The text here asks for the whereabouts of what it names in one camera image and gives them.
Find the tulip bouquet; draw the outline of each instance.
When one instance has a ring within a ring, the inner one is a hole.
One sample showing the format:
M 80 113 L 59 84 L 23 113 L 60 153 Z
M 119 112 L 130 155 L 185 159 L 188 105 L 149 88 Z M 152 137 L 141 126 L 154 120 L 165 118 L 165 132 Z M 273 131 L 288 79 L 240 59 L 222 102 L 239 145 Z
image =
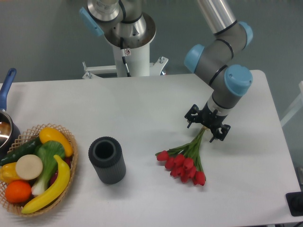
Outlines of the tulip bouquet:
M 206 177 L 202 168 L 199 148 L 206 128 L 202 127 L 197 136 L 183 146 L 156 153 L 158 161 L 165 161 L 170 175 L 180 177 L 183 183 L 192 179 L 194 185 L 204 185 Z

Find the toy vegetable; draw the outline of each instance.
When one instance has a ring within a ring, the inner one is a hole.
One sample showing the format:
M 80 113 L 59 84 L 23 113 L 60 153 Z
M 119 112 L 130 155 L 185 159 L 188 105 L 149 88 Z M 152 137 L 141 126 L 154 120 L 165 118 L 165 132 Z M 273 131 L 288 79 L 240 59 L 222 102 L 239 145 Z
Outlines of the toy vegetable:
M 41 159 L 44 167 L 42 173 L 39 175 L 32 187 L 32 194 L 34 196 L 38 196 L 47 189 L 50 179 L 57 171 L 57 162 L 53 156 L 59 155 L 64 159 L 65 154 L 61 143 L 56 141 L 48 141 L 40 147 L 35 155 Z
M 16 162 L 6 164 L 0 168 L 0 180 L 4 181 L 5 183 L 21 180 L 16 172 Z
M 26 181 L 13 181 L 5 190 L 5 198 L 10 203 L 26 202 L 30 196 L 31 187 Z
M 16 164 L 16 173 L 23 180 L 33 180 L 37 178 L 43 170 L 43 164 L 36 155 L 24 155 Z
M 24 155 L 30 155 L 33 154 L 35 151 L 35 148 L 41 144 L 41 141 L 39 137 L 34 138 L 33 140 L 30 140 L 19 147 L 17 147 L 15 150 L 7 153 L 7 155 L 0 161 L 0 166 L 3 166 L 8 163 L 17 162 L 19 158 L 21 158 Z
M 70 142 L 57 129 L 45 127 L 39 132 L 39 138 L 42 143 L 46 143 L 47 141 L 50 140 L 61 143 L 64 147 L 65 156 L 70 157 L 73 155 L 73 150 Z
M 56 181 L 43 194 L 28 202 L 21 211 L 23 214 L 34 213 L 47 206 L 58 198 L 67 187 L 71 177 L 70 167 L 59 155 L 54 155 L 53 157 L 58 163 L 58 177 Z

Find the white table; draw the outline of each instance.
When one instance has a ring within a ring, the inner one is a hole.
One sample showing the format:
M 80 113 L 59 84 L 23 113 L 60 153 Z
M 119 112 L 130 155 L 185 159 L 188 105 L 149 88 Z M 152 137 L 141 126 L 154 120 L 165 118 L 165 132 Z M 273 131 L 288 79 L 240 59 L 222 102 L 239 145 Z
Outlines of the white table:
M 51 212 L 20 218 L 0 208 L 1 226 L 229 227 L 302 221 L 292 217 L 285 194 L 300 190 L 263 72 L 224 123 L 222 141 L 201 147 L 204 187 L 182 184 L 160 166 L 155 153 L 193 139 L 187 129 L 192 104 L 204 106 L 212 90 L 197 76 L 87 79 L 14 83 L 8 114 L 21 131 L 55 123 L 79 145 L 79 165 L 67 197 Z M 89 162 L 90 144 L 117 139 L 125 178 L 105 185 Z

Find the pot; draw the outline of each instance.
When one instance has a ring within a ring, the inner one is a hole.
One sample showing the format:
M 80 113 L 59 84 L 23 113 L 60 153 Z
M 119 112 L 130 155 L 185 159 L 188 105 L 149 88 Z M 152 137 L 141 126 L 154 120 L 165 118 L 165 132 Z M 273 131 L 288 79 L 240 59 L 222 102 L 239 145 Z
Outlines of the pot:
M 8 71 L 0 90 L 0 160 L 7 154 L 10 146 L 20 135 L 20 130 L 6 113 L 7 96 L 16 73 L 17 70 L 14 68 Z

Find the orange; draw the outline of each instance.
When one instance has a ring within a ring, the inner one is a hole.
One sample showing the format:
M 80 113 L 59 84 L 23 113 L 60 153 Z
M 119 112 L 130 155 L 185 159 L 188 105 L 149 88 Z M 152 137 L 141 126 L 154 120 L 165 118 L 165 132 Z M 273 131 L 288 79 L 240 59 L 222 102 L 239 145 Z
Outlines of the orange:
M 10 203 L 25 202 L 32 194 L 32 188 L 26 181 L 13 181 L 5 190 L 5 198 Z

